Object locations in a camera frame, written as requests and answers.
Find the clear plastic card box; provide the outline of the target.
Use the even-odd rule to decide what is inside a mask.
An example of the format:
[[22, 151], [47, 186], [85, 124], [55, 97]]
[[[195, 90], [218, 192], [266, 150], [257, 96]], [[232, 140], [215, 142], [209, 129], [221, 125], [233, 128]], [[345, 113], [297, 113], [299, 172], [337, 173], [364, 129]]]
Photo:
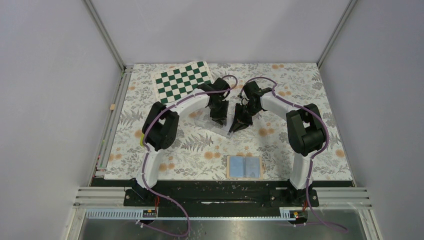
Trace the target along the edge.
[[230, 132], [230, 127], [233, 123], [233, 120], [234, 115], [228, 113], [226, 118], [226, 124], [220, 125], [219, 123], [214, 122], [210, 118], [210, 110], [208, 108], [198, 110], [196, 112], [196, 117], [194, 117], [195, 125], [228, 139], [233, 136], [233, 133]]

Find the beige card holder wallet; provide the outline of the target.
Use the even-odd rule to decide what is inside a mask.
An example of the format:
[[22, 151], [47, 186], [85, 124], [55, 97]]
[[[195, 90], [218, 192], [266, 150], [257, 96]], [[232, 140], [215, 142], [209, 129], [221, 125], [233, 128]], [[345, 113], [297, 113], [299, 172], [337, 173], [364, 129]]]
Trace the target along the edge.
[[262, 180], [263, 160], [256, 156], [229, 155], [226, 160], [226, 177], [248, 181]]

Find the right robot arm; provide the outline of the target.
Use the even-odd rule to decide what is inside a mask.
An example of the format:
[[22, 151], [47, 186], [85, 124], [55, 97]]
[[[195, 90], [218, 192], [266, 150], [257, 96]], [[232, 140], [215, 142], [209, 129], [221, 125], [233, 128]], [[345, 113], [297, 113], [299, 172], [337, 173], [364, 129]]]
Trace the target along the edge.
[[292, 189], [287, 191], [286, 198], [293, 206], [301, 205], [307, 199], [305, 191], [312, 184], [314, 158], [329, 144], [329, 131], [318, 107], [283, 99], [274, 87], [260, 88], [256, 78], [248, 80], [240, 93], [247, 97], [247, 103], [236, 104], [230, 131], [235, 133], [251, 126], [253, 117], [260, 111], [272, 112], [286, 122], [288, 142], [295, 152], [289, 177]]

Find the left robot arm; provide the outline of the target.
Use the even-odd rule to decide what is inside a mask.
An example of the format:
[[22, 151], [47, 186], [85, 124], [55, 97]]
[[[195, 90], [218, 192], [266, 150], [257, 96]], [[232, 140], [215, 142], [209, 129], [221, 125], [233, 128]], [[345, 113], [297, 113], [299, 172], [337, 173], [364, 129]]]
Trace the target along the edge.
[[231, 91], [230, 85], [222, 78], [214, 83], [203, 83], [180, 100], [163, 104], [156, 102], [142, 127], [142, 144], [146, 148], [144, 160], [136, 181], [141, 186], [136, 192], [136, 199], [144, 206], [152, 204], [155, 192], [151, 188], [158, 181], [158, 168], [163, 150], [175, 141], [179, 120], [204, 108], [209, 109], [209, 120], [213, 126], [228, 131], [229, 101], [226, 97]]

